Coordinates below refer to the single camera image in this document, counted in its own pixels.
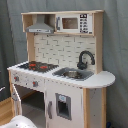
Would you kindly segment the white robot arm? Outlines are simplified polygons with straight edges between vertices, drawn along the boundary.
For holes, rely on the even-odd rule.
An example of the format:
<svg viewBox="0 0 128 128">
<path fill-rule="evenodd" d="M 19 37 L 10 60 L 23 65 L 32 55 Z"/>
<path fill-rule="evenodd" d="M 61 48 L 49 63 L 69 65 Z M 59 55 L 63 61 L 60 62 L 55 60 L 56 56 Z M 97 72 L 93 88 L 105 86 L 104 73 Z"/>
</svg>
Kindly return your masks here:
<svg viewBox="0 0 128 128">
<path fill-rule="evenodd" d="M 0 128 L 37 128 L 37 126 L 29 118 L 18 115 L 12 118 L 9 123 L 1 125 Z"/>
</svg>

